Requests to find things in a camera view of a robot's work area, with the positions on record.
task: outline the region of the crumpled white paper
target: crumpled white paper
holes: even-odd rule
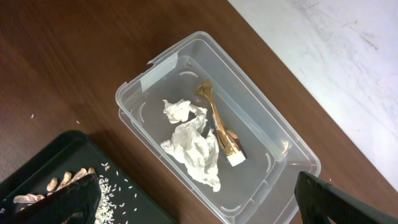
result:
[[[164,102],[164,113],[172,124],[186,121],[189,111],[197,117],[178,125],[171,140],[164,141],[160,146],[175,160],[185,164],[188,174],[194,180],[212,186],[214,192],[220,191],[217,138],[212,129],[206,138],[201,136],[207,122],[207,109],[191,105],[190,101],[184,100],[175,104],[170,104],[167,100]]]

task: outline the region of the plastic container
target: plastic container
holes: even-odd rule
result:
[[[270,101],[204,32],[149,63],[150,69],[116,93],[123,122],[224,223],[288,223],[298,210],[294,187],[299,172],[318,176],[320,161]],[[207,126],[214,128],[210,104],[194,94],[207,79],[222,120],[238,135],[248,157],[232,167],[220,150],[219,192],[193,180],[159,146],[180,124],[169,123],[162,100],[190,100],[208,108]]]

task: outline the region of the dark brown wood surface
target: dark brown wood surface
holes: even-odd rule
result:
[[[0,180],[61,132],[80,129],[180,223],[220,222],[119,120],[114,97],[150,59],[197,30],[312,148],[322,179],[398,216],[398,193],[227,0],[1,1]]]

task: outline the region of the black tray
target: black tray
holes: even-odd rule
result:
[[[105,163],[111,166],[108,171],[101,165]],[[109,179],[109,184],[117,184],[111,198],[117,205],[113,223],[176,223],[81,131],[62,133],[0,184],[0,217],[13,215],[27,206],[14,204],[12,200],[16,195],[46,195],[51,178],[58,177],[59,183],[66,171],[75,174],[82,167],[93,167],[98,176]]]

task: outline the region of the white marble surface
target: white marble surface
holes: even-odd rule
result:
[[[398,190],[398,1],[229,1]]]

